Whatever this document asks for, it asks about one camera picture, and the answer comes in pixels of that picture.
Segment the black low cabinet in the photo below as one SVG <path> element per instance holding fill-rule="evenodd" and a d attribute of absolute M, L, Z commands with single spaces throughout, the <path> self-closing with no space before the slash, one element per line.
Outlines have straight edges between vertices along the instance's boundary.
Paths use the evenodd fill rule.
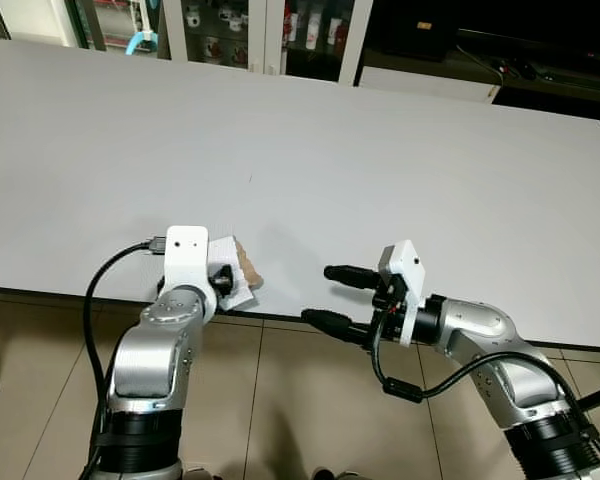
<path fill-rule="evenodd" d="M 501 81 L 487 61 L 523 59 L 536 82 Z M 484 102 L 600 122 L 600 0 L 374 0 L 360 86 L 372 74 L 486 88 Z"/>

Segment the black power strip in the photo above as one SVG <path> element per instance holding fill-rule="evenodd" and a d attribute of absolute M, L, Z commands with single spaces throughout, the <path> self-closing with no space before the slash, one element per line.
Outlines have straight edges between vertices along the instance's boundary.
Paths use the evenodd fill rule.
<path fill-rule="evenodd" d="M 532 63 L 523 59 L 493 58 L 487 61 L 489 68 L 505 81 L 506 78 L 516 78 L 520 81 L 536 82 L 541 73 Z"/>

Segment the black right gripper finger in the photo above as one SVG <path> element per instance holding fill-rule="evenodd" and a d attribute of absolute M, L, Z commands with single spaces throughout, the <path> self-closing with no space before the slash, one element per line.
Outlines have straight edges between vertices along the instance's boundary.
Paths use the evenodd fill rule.
<path fill-rule="evenodd" d="M 313 326 L 318 332 L 327 334 L 328 337 L 355 344 L 360 348 L 370 347 L 372 328 L 368 324 L 355 323 L 349 316 L 323 310 L 323 308 L 304 308 L 301 311 L 300 319 Z"/>
<path fill-rule="evenodd" d="M 381 274 L 376 270 L 354 265 L 328 265 L 323 269 L 324 278 L 346 287 L 376 291 L 381 287 Z"/>

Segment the white brown cardboard scrap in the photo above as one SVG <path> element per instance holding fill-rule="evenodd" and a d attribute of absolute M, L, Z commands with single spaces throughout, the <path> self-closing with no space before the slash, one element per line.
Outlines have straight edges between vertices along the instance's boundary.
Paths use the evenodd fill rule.
<path fill-rule="evenodd" d="M 237 239 L 226 236 L 213 239 L 208 244 L 208 271 L 213 265 L 231 264 L 235 276 L 235 291 L 228 298 L 217 298 L 218 308 L 222 310 L 236 310 L 255 305 L 255 291 L 263 285 L 262 276 L 251 264 L 248 255 Z"/>

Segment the light blue hook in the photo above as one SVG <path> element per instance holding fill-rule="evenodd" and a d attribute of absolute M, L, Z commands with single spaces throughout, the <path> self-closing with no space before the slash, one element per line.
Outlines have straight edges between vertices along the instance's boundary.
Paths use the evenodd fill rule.
<path fill-rule="evenodd" d="M 125 55 L 134 55 L 136 51 L 155 52 L 160 44 L 159 33 L 153 29 L 140 29 L 132 35 L 130 41 L 127 42 Z"/>

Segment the white glass door cabinet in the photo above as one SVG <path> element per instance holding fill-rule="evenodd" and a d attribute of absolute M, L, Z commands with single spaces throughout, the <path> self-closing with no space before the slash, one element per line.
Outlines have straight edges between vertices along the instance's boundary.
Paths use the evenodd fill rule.
<path fill-rule="evenodd" d="M 354 86 L 374 0 L 0 0 L 0 38 Z"/>

